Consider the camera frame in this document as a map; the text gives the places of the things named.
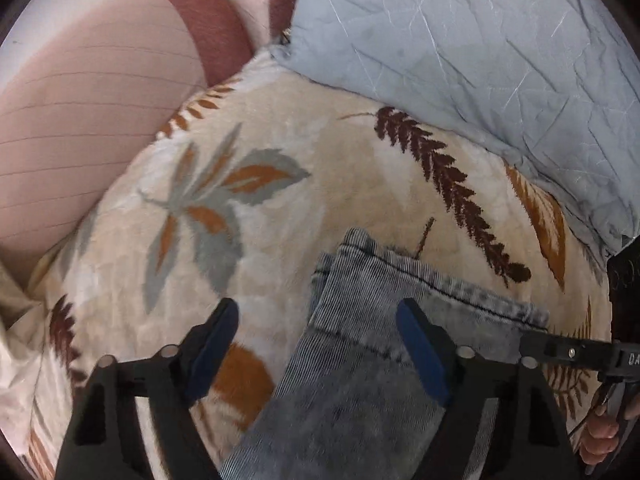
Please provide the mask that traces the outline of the right human hand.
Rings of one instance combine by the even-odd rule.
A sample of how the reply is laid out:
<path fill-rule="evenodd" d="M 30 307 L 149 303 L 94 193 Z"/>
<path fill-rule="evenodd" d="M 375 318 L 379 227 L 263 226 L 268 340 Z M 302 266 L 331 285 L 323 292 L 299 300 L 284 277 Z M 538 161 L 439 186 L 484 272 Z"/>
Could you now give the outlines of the right human hand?
<path fill-rule="evenodd" d="M 605 405 L 598 405 L 587 417 L 579 438 L 578 453 L 588 466 L 602 463 L 620 443 L 618 423 L 608 416 Z"/>

